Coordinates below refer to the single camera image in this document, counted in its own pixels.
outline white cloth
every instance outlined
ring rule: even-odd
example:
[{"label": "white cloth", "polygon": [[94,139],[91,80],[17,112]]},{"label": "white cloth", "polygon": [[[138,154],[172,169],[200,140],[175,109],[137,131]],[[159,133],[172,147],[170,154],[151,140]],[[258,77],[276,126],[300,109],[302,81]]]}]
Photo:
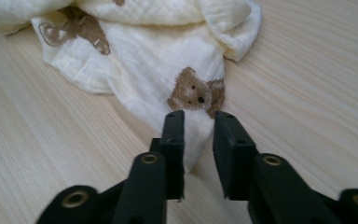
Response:
[{"label": "white cloth", "polygon": [[113,93],[156,134],[184,109],[187,171],[224,100],[224,57],[240,60],[260,22],[251,0],[0,0],[0,34],[31,23],[47,63],[85,91]]}]

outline wood grain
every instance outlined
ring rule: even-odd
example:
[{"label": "wood grain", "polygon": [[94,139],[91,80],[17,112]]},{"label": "wood grain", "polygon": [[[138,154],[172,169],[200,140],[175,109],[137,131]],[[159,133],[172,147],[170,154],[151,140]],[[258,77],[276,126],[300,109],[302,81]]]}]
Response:
[{"label": "wood grain", "polygon": [[[223,110],[314,189],[336,198],[358,188],[358,1],[258,2],[256,42],[226,61]],[[153,137],[114,96],[79,90],[43,63],[31,27],[0,35],[0,223],[34,223],[73,185],[115,185]],[[168,223],[251,223],[246,203],[222,195],[207,149]]]}]

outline bear nose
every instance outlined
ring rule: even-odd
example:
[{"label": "bear nose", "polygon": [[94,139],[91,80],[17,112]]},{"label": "bear nose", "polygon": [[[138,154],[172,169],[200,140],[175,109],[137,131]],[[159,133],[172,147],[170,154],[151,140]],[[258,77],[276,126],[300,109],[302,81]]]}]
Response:
[{"label": "bear nose", "polygon": [[200,103],[204,103],[205,100],[204,100],[202,97],[199,97],[199,102],[200,102]]}]

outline brown teddy bear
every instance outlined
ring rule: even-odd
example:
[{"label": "brown teddy bear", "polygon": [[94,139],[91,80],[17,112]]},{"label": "brown teddy bear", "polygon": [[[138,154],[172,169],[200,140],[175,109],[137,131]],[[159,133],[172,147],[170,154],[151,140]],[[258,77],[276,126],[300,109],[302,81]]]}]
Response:
[{"label": "brown teddy bear", "polygon": [[106,41],[100,23],[95,18],[78,7],[66,7],[60,12],[68,19],[63,27],[55,27],[48,22],[39,24],[40,34],[48,45],[58,47],[80,36],[87,39],[101,54],[110,54],[109,43]]},{"label": "brown teddy bear", "polygon": [[205,82],[198,79],[196,72],[185,68],[176,79],[171,97],[167,100],[172,110],[203,109],[213,119],[225,99],[223,79]]}]

